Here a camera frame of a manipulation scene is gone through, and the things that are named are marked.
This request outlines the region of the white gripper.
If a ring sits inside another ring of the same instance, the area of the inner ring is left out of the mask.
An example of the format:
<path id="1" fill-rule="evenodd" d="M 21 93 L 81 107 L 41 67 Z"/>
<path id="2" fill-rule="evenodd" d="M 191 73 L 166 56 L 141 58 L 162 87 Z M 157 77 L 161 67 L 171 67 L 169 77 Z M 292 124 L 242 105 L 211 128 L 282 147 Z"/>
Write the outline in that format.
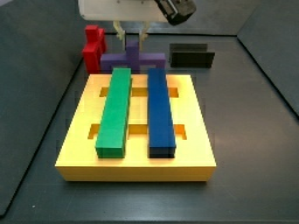
<path id="1" fill-rule="evenodd" d="M 127 32 L 121 21 L 143 21 L 139 31 L 139 44 L 143 44 L 149 34 L 150 22 L 166 22 L 155 0 L 79 0 L 79 14 L 86 20 L 114 21 L 117 37 L 127 48 Z"/>

